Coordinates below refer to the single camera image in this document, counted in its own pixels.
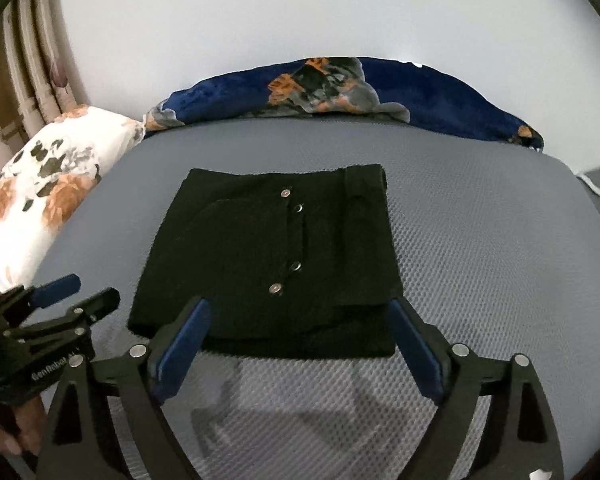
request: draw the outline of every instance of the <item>gray mesh surface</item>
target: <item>gray mesh surface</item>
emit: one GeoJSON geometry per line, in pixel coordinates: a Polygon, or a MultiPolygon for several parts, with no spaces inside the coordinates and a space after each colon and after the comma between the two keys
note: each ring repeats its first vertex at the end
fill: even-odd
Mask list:
{"type": "MultiPolygon", "coordinates": [[[[483,356],[522,351],[533,359],[570,478],[600,446],[600,217],[548,156],[365,121],[225,121],[158,134],[87,197],[36,282],[77,273],[83,286],[72,302],[115,286],[121,307],[93,330],[97,356],[115,356],[138,341],[125,327],[136,283],[190,168],[264,173],[373,162],[386,170],[408,299],[449,341],[483,356]]],[[[111,405],[132,473],[147,478],[120,405],[111,405]]],[[[485,399],[452,478],[467,471],[487,407],[485,399]]],[[[277,362],[200,354],[164,413],[205,480],[390,480],[434,407],[399,355],[277,362]]]]}

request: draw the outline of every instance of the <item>beige curtain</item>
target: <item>beige curtain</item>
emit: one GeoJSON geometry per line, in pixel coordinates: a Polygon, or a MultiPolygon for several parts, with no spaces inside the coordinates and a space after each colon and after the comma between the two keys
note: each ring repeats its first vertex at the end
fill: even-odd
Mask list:
{"type": "Polygon", "coordinates": [[[0,172],[26,140],[75,106],[49,0],[14,0],[0,20],[0,172]]]}

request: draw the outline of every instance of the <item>blue floral blanket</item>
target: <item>blue floral blanket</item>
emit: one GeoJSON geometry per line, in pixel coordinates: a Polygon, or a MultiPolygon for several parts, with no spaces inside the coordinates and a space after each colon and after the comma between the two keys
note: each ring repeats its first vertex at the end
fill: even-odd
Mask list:
{"type": "Polygon", "coordinates": [[[536,150],[544,144],[525,121],[459,79],[428,66],[372,57],[312,57],[205,79],[152,108],[146,130],[329,112],[397,120],[441,134],[536,150]]]}

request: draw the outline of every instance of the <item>human hand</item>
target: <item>human hand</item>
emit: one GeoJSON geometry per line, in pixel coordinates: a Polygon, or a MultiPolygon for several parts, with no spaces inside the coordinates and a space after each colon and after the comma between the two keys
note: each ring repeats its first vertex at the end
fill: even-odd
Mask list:
{"type": "Polygon", "coordinates": [[[20,428],[17,436],[0,428],[0,453],[10,452],[20,455],[30,451],[37,455],[40,452],[42,436],[45,433],[46,412],[40,396],[13,408],[16,424],[20,428]]]}

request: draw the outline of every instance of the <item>white floral pillow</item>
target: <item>white floral pillow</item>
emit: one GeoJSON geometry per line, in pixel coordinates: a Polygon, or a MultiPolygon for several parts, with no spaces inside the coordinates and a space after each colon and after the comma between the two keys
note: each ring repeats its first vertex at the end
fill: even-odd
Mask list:
{"type": "Polygon", "coordinates": [[[64,223],[144,137],[142,123],[81,105],[40,130],[0,173],[0,291],[29,285],[64,223]]]}

